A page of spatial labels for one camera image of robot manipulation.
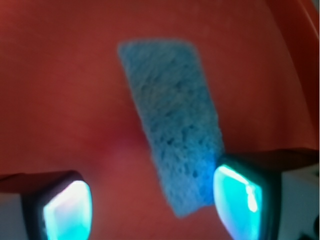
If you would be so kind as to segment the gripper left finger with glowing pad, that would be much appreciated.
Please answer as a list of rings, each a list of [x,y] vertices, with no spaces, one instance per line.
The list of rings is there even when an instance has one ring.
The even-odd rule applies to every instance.
[[[2,240],[87,240],[91,189],[74,170],[0,176]]]

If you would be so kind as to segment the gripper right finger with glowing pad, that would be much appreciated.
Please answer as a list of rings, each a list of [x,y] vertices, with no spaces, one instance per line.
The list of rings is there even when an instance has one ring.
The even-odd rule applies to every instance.
[[[317,240],[319,174],[314,149],[224,154],[213,175],[218,216],[234,240]]]

